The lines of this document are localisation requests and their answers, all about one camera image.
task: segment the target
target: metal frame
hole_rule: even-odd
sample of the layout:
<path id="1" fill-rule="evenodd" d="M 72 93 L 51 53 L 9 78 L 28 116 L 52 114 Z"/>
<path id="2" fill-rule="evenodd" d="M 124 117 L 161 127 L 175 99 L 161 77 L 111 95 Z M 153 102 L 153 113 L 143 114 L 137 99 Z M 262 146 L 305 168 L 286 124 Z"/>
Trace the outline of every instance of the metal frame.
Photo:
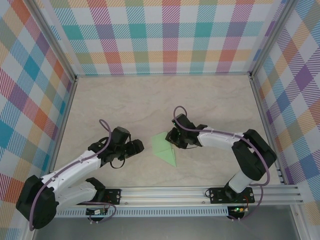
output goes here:
<path id="1" fill-rule="evenodd" d="M 61 62 L 63 68 L 66 70 L 67 74 L 73 79 L 73 84 L 70 91 L 70 97 L 66 106 L 65 115 L 62 120 L 61 128 L 58 133 L 57 142 L 52 154 L 52 160 L 50 162 L 50 166 L 48 168 L 48 172 L 53 170 L 58 152 L 61 146 L 61 142 L 63 139 L 64 131 L 67 125 L 68 116 L 71 110 L 72 102 L 75 96 L 76 88 L 77 88 L 77 78 L 76 74 L 74 73 L 70 63 L 68 62 L 65 54 L 63 53 L 57 39 L 55 38 L 53 32 L 51 31 L 51 28 L 48 26 L 46 20 L 44 19 L 44 16 L 41 13 L 41 10 L 38 8 L 37 4 L 34 2 L 34 0 L 24 0 L 26 6 L 30 10 L 31 14 L 34 16 L 37 24 L 39 25 L 41 31 L 45 35 L 48 43 L 52 47 L 53 51 L 56 53 L 59 61 Z M 298 3 L 298 0 L 288 0 L 286 3 L 281 16 L 279 20 L 276 23 L 275 28 L 273 29 L 272 33 L 270 34 L 268 38 L 268 42 L 266 43 L 264 49 L 262 50 L 253 70 L 252 70 L 252 77 L 250 77 L 250 84 L 251 88 L 257 103 L 257 108 L 259 110 L 259 114 L 262 120 L 262 124 L 264 127 L 264 130 L 266 132 L 267 139 L 269 141 L 270 146 L 272 149 L 274 149 L 277 152 L 276 145 L 274 143 L 270 126 L 267 121 L 267 116 L 265 115 L 263 111 L 263 106 L 260 101 L 260 95 L 259 91 L 257 89 L 256 83 L 254 81 L 254 76 L 257 74 L 259 69 L 263 66 L 264 61 L 266 60 L 270 50 L 272 49 L 274 43 L 278 39 L 286 21 L 288 20 L 291 12 L 294 10 L 296 4 Z M 244 72 L 237 72 L 236 74 L 231 75 L 245 75 Z M 282 182 L 287 183 L 288 179 L 285 175 L 282 174 L 283 167 L 281 166 L 281 163 L 279 160 L 276 162 L 277 171 L 280 176 L 280 180 Z M 163 210 L 164 208 L 172 208 L 172 209 L 184 209 L 184 210 L 210 210 L 215 208 L 225 208 L 226 206 L 235 206 L 236 204 L 210 204 L 210 200 L 205 196 L 205 191 L 208 188 L 211 188 L 213 186 L 192 186 L 192 187 L 122 187 L 121 192 L 121 201 L 120 205 L 117 206 L 117 208 L 122 210 L 139 210 L 142 207 L 143 208 L 149 208 L 152 210 Z M 308 233 L 307 228 L 307 215 L 305 211 L 305 207 L 303 205 L 303 199 L 300 195 L 299 189 L 296 185 L 268 185 L 263 188 L 264 189 L 264 196 L 262 200 L 262 205 L 290 205 L 292 209 L 292 215 L 294 217 L 297 230 L 299 232 L 299 235 L 301 239 L 303 240 L 311 240 L 314 239 L 310 236 Z M 253 205 L 256 205 L 259 198 L 261 197 L 261 190 L 258 187 L 253 188 L 253 192 L 255 195 L 256 203 L 253 203 Z M 66 218 L 66 217 L 87 217 L 83 215 L 83 210 L 86 207 L 90 208 L 96 208 L 99 207 L 98 205 L 90 205 L 90 206 L 75 206 L 68 210 L 65 210 L 61 212 L 60 214 L 57 214 L 56 218 Z M 81 213 L 78 215 L 72 215 L 70 214 L 73 211 L 76 211 L 76 213 Z M 33 235 L 34 232 L 30 233 L 29 231 L 25 231 L 24 239 L 30 239 L 32 238 L 31 235 Z"/>
<path id="2" fill-rule="evenodd" d="M 265 33 L 268 31 L 268 28 L 274 18 L 274 16 L 276 15 L 278 8 L 281 4 L 282 0 L 273 0 L 272 6 L 268 12 L 268 17 L 265 19 L 265 21 L 263 22 L 263 25 L 261 27 L 260 33 L 256 38 L 255 43 L 252 46 L 252 51 L 250 54 L 250 57 L 248 58 L 248 60 L 246 61 L 243 70 L 248 72 L 250 70 L 250 66 L 255 58 L 255 55 L 257 53 L 257 51 L 259 50 L 260 44 L 263 41 L 264 37 L 265 37 Z"/>
<path id="3" fill-rule="evenodd" d="M 60 35 L 60 38 L 64 44 L 64 47 L 66 48 L 67 52 L 69 53 L 72 61 L 73 61 L 73 64 L 75 66 L 75 68 L 77 69 L 78 71 L 78 74 L 84 74 L 84 71 L 83 71 L 83 68 L 75 54 L 75 51 L 74 49 L 72 48 L 71 46 L 71 43 L 70 41 L 68 40 L 68 37 L 55 13 L 55 10 L 54 8 L 52 7 L 51 3 L 50 3 L 50 0 L 41 0 L 42 1 L 42 4 L 47 12 L 47 14 L 49 15 L 52 23 L 54 24 L 55 26 L 55 29 L 56 31 L 58 32 L 58 34 Z"/>
<path id="4" fill-rule="evenodd" d="M 125 74 L 125 75 L 110 75 L 110 74 L 99 74 L 99 75 L 78 75 L 78 78 L 117 78 L 117 77 L 141 77 L 141 76 L 239 76 L 248 75 L 248 72 L 234 71 L 234 72 L 216 72 L 216 73 L 151 73 L 151 74 Z"/>
<path id="5" fill-rule="evenodd" d="M 278 37 L 280 36 L 282 30 L 284 29 L 291 13 L 295 9 L 298 2 L 299 0 L 287 0 L 287 2 L 285 3 L 285 6 L 283 7 L 283 10 L 280 14 L 279 19 L 275 23 L 274 28 L 272 29 L 270 36 L 264 45 L 264 48 L 262 49 L 258 59 L 256 60 L 255 65 L 252 68 L 251 74 L 253 77 L 259 72 L 259 70 L 263 66 L 272 47 L 278 40 Z"/>
<path id="6" fill-rule="evenodd" d="M 73 81 L 76 80 L 76 74 L 73 71 L 66 55 L 64 54 L 63 50 L 61 49 L 58 40 L 56 39 L 54 33 L 52 32 L 50 26 L 48 25 L 45 17 L 41 13 L 41 10 L 39 9 L 38 5 L 33 0 L 24 0 L 24 4 L 29 9 L 31 15 L 35 19 L 36 23 L 38 24 L 41 32 L 45 36 L 46 40 L 48 41 L 48 44 L 52 48 L 53 52 L 56 54 L 58 60 L 60 61 L 62 67 L 68 74 L 68 76 L 73 79 Z"/>

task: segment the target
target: green paper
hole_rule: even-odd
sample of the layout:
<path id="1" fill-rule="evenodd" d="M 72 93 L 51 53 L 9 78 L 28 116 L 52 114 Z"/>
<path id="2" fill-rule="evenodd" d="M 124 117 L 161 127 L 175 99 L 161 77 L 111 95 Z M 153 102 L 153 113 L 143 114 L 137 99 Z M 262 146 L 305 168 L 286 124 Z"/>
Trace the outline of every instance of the green paper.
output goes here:
<path id="1" fill-rule="evenodd" d="M 175 152 L 171 147 L 170 142 L 166 140 L 167 132 L 159 133 L 151 138 L 153 154 L 168 164 L 176 167 Z"/>
<path id="2" fill-rule="evenodd" d="M 173 149 L 161 151 L 161 152 L 155 153 L 155 155 L 157 157 L 161 158 L 162 160 L 166 161 L 168 164 L 170 164 L 174 167 L 177 166 L 176 158 L 175 158 L 175 151 Z"/>
<path id="3" fill-rule="evenodd" d="M 157 135 L 154 135 L 151 138 L 152 151 L 153 154 L 163 152 L 165 150 L 171 149 L 171 144 L 166 140 L 167 132 L 162 132 Z"/>

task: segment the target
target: metal extrusion rail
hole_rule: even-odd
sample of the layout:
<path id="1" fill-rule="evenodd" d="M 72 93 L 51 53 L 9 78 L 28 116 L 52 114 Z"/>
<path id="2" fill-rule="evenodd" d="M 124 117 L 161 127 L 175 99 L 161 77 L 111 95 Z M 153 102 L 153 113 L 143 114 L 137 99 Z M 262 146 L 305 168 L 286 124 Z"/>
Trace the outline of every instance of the metal extrusion rail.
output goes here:
<path id="1" fill-rule="evenodd" d="M 115 217 L 178 217 L 226 216 L 227 207 L 239 204 L 210 204 L 205 191 L 213 186 L 182 187 L 122 187 L 118 214 Z M 259 187 L 253 187 L 256 205 L 261 197 Z M 301 205 L 302 196 L 296 185 L 268 185 L 263 188 L 261 205 Z M 102 205 L 77 205 L 56 215 L 56 218 L 88 217 L 86 208 Z"/>

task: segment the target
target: wire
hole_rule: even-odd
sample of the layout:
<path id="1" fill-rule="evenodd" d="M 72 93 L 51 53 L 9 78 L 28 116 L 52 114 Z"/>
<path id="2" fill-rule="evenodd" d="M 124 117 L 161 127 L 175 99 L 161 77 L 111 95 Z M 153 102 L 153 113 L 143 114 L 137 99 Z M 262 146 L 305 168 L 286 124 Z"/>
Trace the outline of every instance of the wire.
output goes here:
<path id="1" fill-rule="evenodd" d="M 89 159 L 92 159 L 96 156 L 98 156 L 100 153 L 102 153 L 104 150 L 106 150 L 106 148 L 108 147 L 108 145 L 110 144 L 110 141 L 111 141 L 111 129 L 110 129 L 110 126 L 109 124 L 103 120 L 103 119 L 99 119 L 99 123 L 101 124 L 101 126 L 107 130 L 109 132 L 109 138 L 108 138 L 108 141 L 107 143 L 105 144 L 105 146 L 100 150 L 98 151 L 97 153 L 91 155 L 91 156 L 88 156 L 88 157 L 85 157 L 83 159 L 80 159 L 78 161 L 75 161 L 67 166 L 65 166 L 63 169 L 61 169 L 59 172 L 57 172 L 55 175 L 53 175 L 41 188 L 40 190 L 37 192 L 37 194 L 35 195 L 34 197 L 34 200 L 32 202 L 32 205 L 31 205 L 31 209 L 30 209 L 30 216 L 29 216 L 29 229 L 30 231 L 33 231 L 35 228 L 33 226 L 33 221 L 34 221 L 34 213 L 35 213 L 35 208 L 36 208 L 36 203 L 40 197 L 40 194 L 43 192 L 43 190 L 46 188 L 46 186 L 48 186 L 49 183 L 51 183 L 56 177 L 58 177 L 60 174 L 62 174 L 64 171 L 68 170 L 69 168 L 73 167 L 74 165 L 78 164 L 78 163 L 82 163 L 83 161 L 86 161 L 86 160 L 89 160 Z"/>
<path id="2" fill-rule="evenodd" d="M 204 195 L 205 195 L 207 198 L 210 198 L 210 196 L 207 195 L 207 192 L 208 192 L 208 191 L 210 191 L 210 189 L 208 189 L 207 191 L 205 191 Z"/>
<path id="3" fill-rule="evenodd" d="M 89 216 L 89 220 L 91 221 L 91 222 L 90 222 L 91 224 L 92 224 L 92 223 L 98 224 L 98 223 L 106 222 L 106 221 L 110 220 L 110 219 L 116 214 L 116 212 L 117 212 L 116 206 L 115 206 L 114 204 L 112 204 L 112 203 L 109 203 L 109 202 L 84 201 L 84 202 L 82 202 L 82 204 L 88 204 L 88 205 L 104 205 L 104 206 L 109 205 L 109 207 L 111 206 L 111 207 L 114 208 L 114 211 L 113 211 L 113 213 L 112 213 L 110 216 L 104 217 L 104 218 L 103 218 L 102 220 L 100 220 L 100 221 L 93 221 L 93 220 L 91 219 L 91 216 L 92 216 L 92 215 L 90 215 L 90 216 Z"/>
<path id="4" fill-rule="evenodd" d="M 249 199 L 248 199 L 248 197 L 246 196 L 246 195 L 243 195 L 243 197 L 245 198 L 245 200 L 246 200 L 246 209 L 249 209 Z"/>
<path id="5" fill-rule="evenodd" d="M 260 200 L 258 202 L 258 204 L 256 205 L 256 208 L 251 212 L 249 213 L 248 215 L 246 215 L 245 217 L 243 217 L 242 219 L 246 219 L 247 217 L 251 216 L 255 210 L 260 206 L 261 202 L 262 202 L 262 199 L 263 199 L 263 196 L 264 196 L 264 190 L 263 190 L 263 187 L 268 185 L 269 182 L 270 182 L 270 172 L 269 172 L 269 168 L 267 166 L 267 163 L 266 161 L 264 160 L 263 156 L 261 155 L 261 153 L 258 151 L 258 149 L 247 139 L 245 139 L 243 136 L 240 136 L 240 135 L 237 135 L 237 134 L 234 134 L 234 133 L 231 133 L 231 132 L 226 132 L 226 131 L 218 131 L 218 130 L 206 130 L 206 129 L 190 129 L 190 128 L 186 128 L 184 126 L 182 126 L 178 121 L 177 121 L 177 117 L 176 117 L 176 111 L 177 109 L 183 109 L 184 110 L 184 113 L 185 113 L 185 116 L 187 116 L 187 110 L 183 107 L 183 106 L 176 106 L 175 109 L 173 110 L 173 118 L 174 118 L 174 121 L 175 123 L 180 127 L 182 128 L 183 130 L 186 130 L 186 131 L 190 131 L 190 132 L 205 132 L 205 133 L 216 133 L 216 134 L 222 134 L 222 135 L 226 135 L 226 136 L 231 136 L 231 137 L 235 137 L 235 138 L 238 138 L 242 141 L 244 141 L 247 145 L 249 145 L 254 151 L 255 153 L 257 154 L 257 156 L 259 157 L 259 159 L 261 160 L 262 162 L 262 165 L 265 169 L 265 172 L 266 172 L 266 181 L 265 183 L 254 183 L 254 184 L 250 184 L 250 186 L 252 187 L 260 187 L 261 188 L 261 197 L 260 197 Z"/>
<path id="6" fill-rule="evenodd" d="M 110 162 L 110 166 L 111 166 L 113 169 L 120 169 L 120 168 L 122 168 L 122 167 L 125 165 L 125 162 L 126 162 L 126 159 L 123 160 L 123 163 L 122 163 L 122 165 L 121 165 L 120 167 L 114 167 L 114 166 L 112 165 L 112 161 L 111 161 L 111 162 Z"/>

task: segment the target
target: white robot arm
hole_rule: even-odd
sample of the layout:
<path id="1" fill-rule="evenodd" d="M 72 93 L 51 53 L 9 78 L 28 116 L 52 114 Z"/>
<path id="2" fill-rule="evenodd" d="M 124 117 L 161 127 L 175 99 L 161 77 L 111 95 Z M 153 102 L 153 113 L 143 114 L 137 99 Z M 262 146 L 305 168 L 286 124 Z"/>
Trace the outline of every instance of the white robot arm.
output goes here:
<path id="1" fill-rule="evenodd" d="M 114 158 L 124 164 L 127 158 L 144 150 L 139 139 L 131 141 L 130 132 L 119 126 L 111 133 L 107 145 L 108 139 L 104 137 L 91 144 L 81 156 L 61 169 L 41 178 L 33 175 L 25 181 L 15 207 L 27 220 L 32 221 L 35 229 L 46 226 L 56 213 L 66 208 L 82 202 L 105 202 L 108 197 L 106 187 L 93 177 L 78 186 L 71 186 L 107 163 L 113 167 Z"/>
<path id="2" fill-rule="evenodd" d="M 178 148 L 186 149 L 188 145 L 196 145 L 233 151 L 241 170 L 224 187 L 223 194 L 230 202 L 243 199 L 244 190 L 266 173 L 261 159 L 248 142 L 258 150 L 268 168 L 277 159 L 274 151 L 255 130 L 226 133 L 203 124 L 196 127 L 184 114 L 178 115 L 172 122 L 175 127 L 167 134 L 166 140 Z"/>

